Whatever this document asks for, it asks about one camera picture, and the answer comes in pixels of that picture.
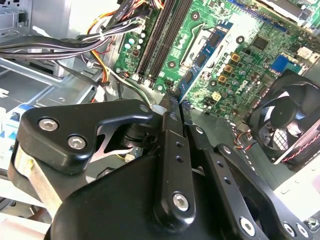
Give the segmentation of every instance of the wire bundle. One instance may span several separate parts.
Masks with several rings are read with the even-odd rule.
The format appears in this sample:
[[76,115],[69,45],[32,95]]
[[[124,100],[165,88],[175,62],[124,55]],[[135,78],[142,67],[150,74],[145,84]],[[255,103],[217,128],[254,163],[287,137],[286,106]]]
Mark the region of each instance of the wire bundle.
[[239,145],[239,139],[243,136],[243,135],[246,135],[246,134],[249,134],[251,133],[251,130],[249,129],[247,132],[241,132],[240,134],[238,134],[235,138],[235,140],[233,141],[234,145],[236,145],[236,149],[240,149],[240,150],[249,150],[250,148],[252,148],[255,144],[257,144],[257,142],[254,142],[254,143],[251,143],[250,145],[248,146],[243,146],[243,145]]
[[[102,87],[108,82],[109,72],[111,72],[118,83],[132,89],[143,99],[143,101],[150,104],[147,96],[140,89],[126,81],[126,78],[122,79],[115,74],[104,64],[100,57],[100,55],[108,53],[111,50],[116,35],[132,32],[141,26],[139,17],[145,17],[148,14],[148,11],[137,11],[136,13],[137,8],[142,4],[150,4],[157,9],[163,9],[164,7],[161,0],[150,0],[150,2],[147,0],[124,0],[117,11],[101,14],[93,21],[86,34],[79,35],[76,39],[55,39],[46,36],[22,36],[8,42],[0,43],[0,58],[52,61],[79,79],[90,82],[90,79],[85,78],[81,73],[77,73],[73,69],[65,67],[58,62],[58,60],[81,56],[83,62],[87,64],[89,58],[84,54],[90,53],[93,58],[93,67],[100,68],[103,71],[101,80]],[[111,17],[111,19],[106,26],[104,26],[109,17]],[[106,44],[106,50],[99,53],[97,49]],[[43,50],[43,52],[30,52],[29,50]],[[92,79],[91,82],[95,87],[97,86],[97,83]]]

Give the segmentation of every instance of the black fan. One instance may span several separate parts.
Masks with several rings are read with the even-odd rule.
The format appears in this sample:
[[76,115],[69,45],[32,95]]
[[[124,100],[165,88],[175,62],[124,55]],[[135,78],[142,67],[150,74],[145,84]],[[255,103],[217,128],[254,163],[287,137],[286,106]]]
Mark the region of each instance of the black fan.
[[319,119],[319,86],[287,70],[252,112],[249,125],[270,161],[279,163],[301,148],[295,146],[299,139],[317,134],[306,133]]

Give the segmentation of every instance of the red cable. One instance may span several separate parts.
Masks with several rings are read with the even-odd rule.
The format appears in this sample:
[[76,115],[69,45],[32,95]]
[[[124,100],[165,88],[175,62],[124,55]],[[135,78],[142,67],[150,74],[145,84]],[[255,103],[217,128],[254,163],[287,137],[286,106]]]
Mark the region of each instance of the red cable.
[[314,139],[312,139],[309,143],[307,143],[306,145],[304,145],[297,153],[293,154],[291,157],[287,157],[285,158],[282,162],[287,162],[291,159],[294,159],[296,156],[298,156],[303,150],[305,150],[307,147],[309,147],[311,144],[313,144],[318,138],[320,138],[320,133],[314,137]]

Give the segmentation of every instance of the black plastic bracket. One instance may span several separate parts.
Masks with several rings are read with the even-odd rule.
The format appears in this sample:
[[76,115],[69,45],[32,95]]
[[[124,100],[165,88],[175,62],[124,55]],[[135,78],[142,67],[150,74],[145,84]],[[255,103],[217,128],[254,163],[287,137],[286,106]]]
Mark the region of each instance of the black plastic bracket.
[[220,144],[215,151],[224,157],[234,175],[238,176],[237,183],[242,195],[248,196],[256,205],[259,210],[259,223],[269,239],[313,239],[308,227],[232,149]]
[[176,98],[166,94],[169,111],[163,115],[159,137],[159,168],[154,212],[158,221],[173,232],[189,227],[196,217],[189,142]]
[[[153,111],[139,100],[34,108],[22,116],[17,141],[26,154],[64,174],[77,174],[96,151],[100,126],[112,130],[110,140],[120,126],[147,124],[152,117]],[[56,122],[57,129],[43,130],[39,124],[43,119]],[[73,136],[81,137],[85,147],[70,147],[68,139]]]

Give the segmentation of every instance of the silver screw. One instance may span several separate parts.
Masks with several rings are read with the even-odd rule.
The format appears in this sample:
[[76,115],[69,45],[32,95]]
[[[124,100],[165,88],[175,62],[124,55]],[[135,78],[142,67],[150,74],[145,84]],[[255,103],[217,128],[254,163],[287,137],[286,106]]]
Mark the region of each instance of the silver screw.
[[185,196],[180,193],[173,195],[174,205],[181,211],[185,212],[189,208],[189,202]]
[[147,108],[146,106],[144,106],[144,105],[141,105],[141,106],[140,106],[140,109],[141,109],[142,111],[144,111],[145,113],[149,112],[148,108]]
[[80,136],[71,136],[68,139],[68,144],[71,148],[81,150],[86,147],[86,141]]
[[306,229],[305,229],[303,226],[301,226],[299,223],[297,223],[296,226],[298,227],[299,232],[300,232],[303,236],[305,236],[306,238],[309,238],[309,234],[308,234],[308,232],[306,231]]
[[253,237],[256,234],[256,230],[254,225],[246,218],[241,217],[240,218],[240,224],[243,230],[251,237]]
[[292,228],[288,223],[284,223],[283,226],[284,226],[285,230],[286,230],[292,237],[295,237],[295,236],[296,236],[295,231],[293,230],[293,228]]
[[45,130],[45,131],[48,131],[48,132],[52,132],[54,130],[57,130],[59,125],[55,120],[52,120],[50,118],[44,118],[44,119],[39,121],[39,127],[42,130]]
[[174,113],[170,113],[170,118],[172,118],[175,121],[178,121],[178,118]]
[[204,133],[204,131],[200,128],[200,127],[196,127],[195,128],[195,130],[198,132],[198,133],[200,133],[200,134],[203,134]]
[[231,154],[230,149],[227,148],[226,146],[223,146],[223,150],[224,150],[227,154]]

